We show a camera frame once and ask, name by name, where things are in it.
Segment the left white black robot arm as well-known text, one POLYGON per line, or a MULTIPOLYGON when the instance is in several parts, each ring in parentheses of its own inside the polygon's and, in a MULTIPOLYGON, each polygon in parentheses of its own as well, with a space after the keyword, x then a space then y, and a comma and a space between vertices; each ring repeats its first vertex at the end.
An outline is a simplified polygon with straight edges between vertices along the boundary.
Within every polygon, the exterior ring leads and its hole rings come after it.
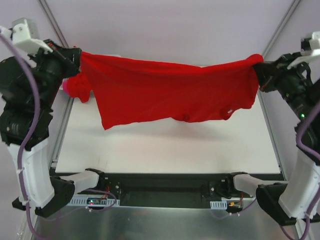
POLYGON ((65 48, 47 39, 48 50, 29 54, 30 66, 14 54, 0 63, 0 92, 5 101, 0 116, 0 137, 10 151, 19 182, 15 209, 48 218, 66 206, 77 193, 106 189, 104 173, 87 168, 81 173, 51 176, 47 163, 52 105, 64 79, 80 72, 81 49, 65 48))

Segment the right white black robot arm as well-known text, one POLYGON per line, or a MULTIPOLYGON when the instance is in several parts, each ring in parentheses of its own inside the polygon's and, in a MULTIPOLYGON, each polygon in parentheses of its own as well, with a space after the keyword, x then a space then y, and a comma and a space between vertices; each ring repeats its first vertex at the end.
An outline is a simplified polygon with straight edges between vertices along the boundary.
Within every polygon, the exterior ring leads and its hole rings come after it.
POLYGON ((267 181, 234 172, 214 187, 218 196, 227 199, 242 192, 255 197, 260 208, 280 226, 294 225, 297 220, 320 220, 320 82, 312 82, 309 66, 319 56, 319 50, 288 53, 253 66, 260 91, 278 91, 299 119, 294 129, 297 161, 290 180, 267 181))

